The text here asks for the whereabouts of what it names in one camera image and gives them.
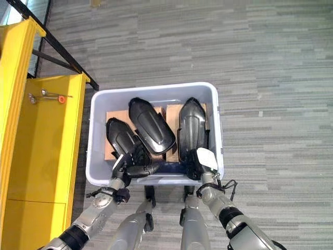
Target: yellow metal frame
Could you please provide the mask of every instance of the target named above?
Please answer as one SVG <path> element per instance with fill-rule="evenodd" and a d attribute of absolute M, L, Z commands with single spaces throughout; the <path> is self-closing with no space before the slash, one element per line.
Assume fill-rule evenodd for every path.
<path fill-rule="evenodd" d="M 70 225 L 86 80 L 84 74 L 27 80 L 8 185 L 4 249 L 39 248 Z M 28 94 L 40 95 L 41 89 L 73 98 L 65 104 L 31 104 Z"/>
<path fill-rule="evenodd" d="M 46 35 L 46 32 L 32 18 L 19 24 L 2 27 L 0 58 L 0 232 L 3 227 L 17 122 L 33 40 L 37 32 L 40 36 Z"/>
<path fill-rule="evenodd" d="M 37 249 L 71 222 L 85 83 L 83 73 L 27 79 L 36 33 L 29 18 L 0 27 L 1 249 Z M 41 89 L 71 95 L 65 104 L 31 104 Z"/>

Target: black metal bar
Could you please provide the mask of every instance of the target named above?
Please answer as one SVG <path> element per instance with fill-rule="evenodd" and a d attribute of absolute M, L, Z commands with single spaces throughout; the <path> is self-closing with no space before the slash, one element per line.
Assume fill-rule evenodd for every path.
<path fill-rule="evenodd" d="M 28 73 L 27 78 L 35 78 L 33 75 L 31 75 L 30 73 Z"/>
<path fill-rule="evenodd" d="M 44 58 L 45 60 L 51 61 L 51 62 L 53 62 L 53 63 L 55 63 L 55 64 L 57 64 L 57 65 L 63 66 L 64 68 L 67 68 L 67 69 L 70 69 L 70 70 L 73 70 L 73 71 L 76 72 L 76 70 L 75 70 L 72 66 L 70 66 L 70 65 L 67 64 L 67 63 L 65 63 L 64 61 L 61 61 L 61 60 L 59 60 L 59 59 L 57 59 L 57 58 L 51 57 L 51 56 L 49 56 L 49 55 L 46 55 L 46 54 L 44 54 L 43 52 L 37 51 L 37 50 L 35 50 L 35 49 L 32 50 L 32 53 L 33 53 L 35 56 L 38 56 L 38 58 L 39 58 L 39 57 Z"/>
<path fill-rule="evenodd" d="M 48 0 L 47 6 L 46 6 L 46 12 L 45 12 L 45 16 L 44 16 L 44 22 L 43 22 L 44 26 L 46 26 L 46 23 L 47 23 L 47 18 L 48 18 L 48 14 L 50 12 L 50 7 L 51 7 L 51 0 Z M 42 51 L 43 43 L 44 43 L 44 39 L 41 37 L 41 42 L 40 42 L 40 45 L 38 46 L 38 51 Z M 39 64 L 40 64 L 40 58 L 37 57 L 37 61 L 36 61 L 36 65 L 35 65 L 35 72 L 34 72 L 35 77 L 37 77 Z"/>
<path fill-rule="evenodd" d="M 41 26 L 45 32 L 44 39 L 75 69 L 77 73 L 85 73 L 90 78 L 90 85 L 94 90 L 99 90 L 99 85 L 92 79 L 92 77 L 81 67 L 81 65 L 69 54 L 69 52 L 62 46 L 62 44 L 51 34 L 51 32 L 38 20 L 38 18 L 23 4 L 20 0 L 6 0 L 12 7 L 14 7 L 24 19 L 32 17 Z"/>

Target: black plastic part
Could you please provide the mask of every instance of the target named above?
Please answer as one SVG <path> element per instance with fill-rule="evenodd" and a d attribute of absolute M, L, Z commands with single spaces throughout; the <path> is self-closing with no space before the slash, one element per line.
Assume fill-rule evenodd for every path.
<path fill-rule="evenodd" d="M 212 171 L 211 168 L 202 165 L 199 162 L 196 149 L 192 149 L 189 152 L 187 156 L 187 161 L 183 162 L 183 164 L 187 165 L 186 175 L 192 180 L 200 180 L 201 175 L 205 172 L 213 172 L 213 173 L 217 172 L 217 170 Z"/>
<path fill-rule="evenodd" d="M 76 225 L 70 226 L 59 236 L 72 250 L 81 250 L 89 240 L 85 232 Z"/>
<path fill-rule="evenodd" d="M 206 113 L 198 100 L 191 97 L 179 113 L 178 154 L 180 161 L 189 161 L 190 151 L 208 146 Z"/>
<path fill-rule="evenodd" d="M 114 117 L 110 118 L 106 123 L 106 138 L 115 152 L 117 152 L 113 154 L 116 158 L 121 154 L 133 153 L 136 156 L 136 159 L 134 159 L 135 164 L 150 164 L 149 153 L 126 122 Z"/>
<path fill-rule="evenodd" d="M 106 123 L 106 138 L 120 155 L 133 150 L 135 145 L 134 135 L 130 126 L 117 118 L 110 118 Z"/>
<path fill-rule="evenodd" d="M 117 166 L 112 171 L 112 178 L 119 178 L 124 182 L 125 187 L 131 183 L 131 178 L 125 171 L 127 165 L 134 165 L 130 154 L 123 155 L 123 158 L 118 162 Z"/>
<path fill-rule="evenodd" d="M 152 207 L 156 207 L 154 186 L 145 186 L 146 199 L 151 201 Z"/>
<path fill-rule="evenodd" d="M 154 174 L 158 168 L 158 164 L 147 166 L 130 166 L 126 168 L 126 172 L 130 178 L 143 178 Z"/>
<path fill-rule="evenodd" d="M 146 224 L 145 224 L 145 232 L 151 232 L 154 230 L 154 220 L 151 214 L 146 214 Z"/>
<path fill-rule="evenodd" d="M 222 209 L 222 211 L 219 214 L 219 220 L 225 229 L 228 222 L 235 218 L 236 216 L 242 215 L 243 213 L 238 210 L 236 207 L 227 207 Z"/>
<path fill-rule="evenodd" d="M 183 208 L 181 211 L 181 217 L 179 219 L 179 225 L 181 225 L 181 227 L 184 225 L 185 212 L 186 212 L 186 208 Z"/>
<path fill-rule="evenodd" d="M 131 195 L 128 189 L 118 189 L 113 197 L 114 201 L 119 204 L 121 202 L 129 202 Z"/>
<path fill-rule="evenodd" d="M 149 102 L 133 98 L 129 103 L 129 116 L 137 128 L 136 133 L 152 154 L 164 154 L 176 142 L 175 135 L 162 115 Z"/>
<path fill-rule="evenodd" d="M 227 250 L 234 250 L 233 247 L 229 244 Z"/>
<path fill-rule="evenodd" d="M 194 188 L 195 188 L 194 186 L 184 186 L 184 202 L 188 195 L 194 194 Z"/>

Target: metal bolt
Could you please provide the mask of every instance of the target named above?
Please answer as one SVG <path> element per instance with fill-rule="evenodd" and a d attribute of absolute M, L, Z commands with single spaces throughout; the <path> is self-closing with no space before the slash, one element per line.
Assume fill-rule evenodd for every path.
<path fill-rule="evenodd" d="M 48 92 L 46 89 L 42 89 L 42 95 L 43 96 L 50 96 L 50 95 L 56 95 L 56 96 L 59 96 L 61 94 L 57 94 L 57 93 L 51 93 L 51 92 Z M 72 95 L 62 95 L 62 96 L 66 96 L 66 97 L 73 97 Z"/>

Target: cardboard box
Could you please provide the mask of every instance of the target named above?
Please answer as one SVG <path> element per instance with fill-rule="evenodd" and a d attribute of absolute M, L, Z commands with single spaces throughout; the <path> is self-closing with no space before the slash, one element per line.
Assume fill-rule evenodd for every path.
<path fill-rule="evenodd" d="M 206 105 L 201 104 L 203 109 L 206 112 Z M 181 111 L 183 104 L 175 104 L 175 105 L 167 105 L 166 109 L 166 122 L 171 128 L 172 132 L 176 136 L 176 143 L 172 147 L 171 150 L 167 151 L 166 153 L 166 161 L 169 162 L 178 162 L 179 161 L 179 156 L 178 156 L 178 135 L 177 131 L 179 129 L 179 112 Z M 208 121 L 206 119 L 206 129 L 209 129 L 208 127 Z"/>
<path fill-rule="evenodd" d="M 165 110 L 162 107 L 155 107 L 155 110 L 157 113 L 161 113 L 163 117 L 165 117 Z M 133 132 L 135 133 L 136 127 L 131 122 L 129 117 L 129 111 L 128 110 L 119 110 L 119 111 L 110 111 L 106 113 L 106 121 L 108 121 L 110 118 L 115 117 L 123 122 L 126 122 Z M 116 160 L 112 152 L 114 151 L 113 147 L 109 143 L 109 141 L 105 137 L 105 154 L 104 154 L 104 160 Z M 156 160 L 163 160 L 163 155 L 153 155 L 151 154 L 151 157 L 153 161 Z"/>

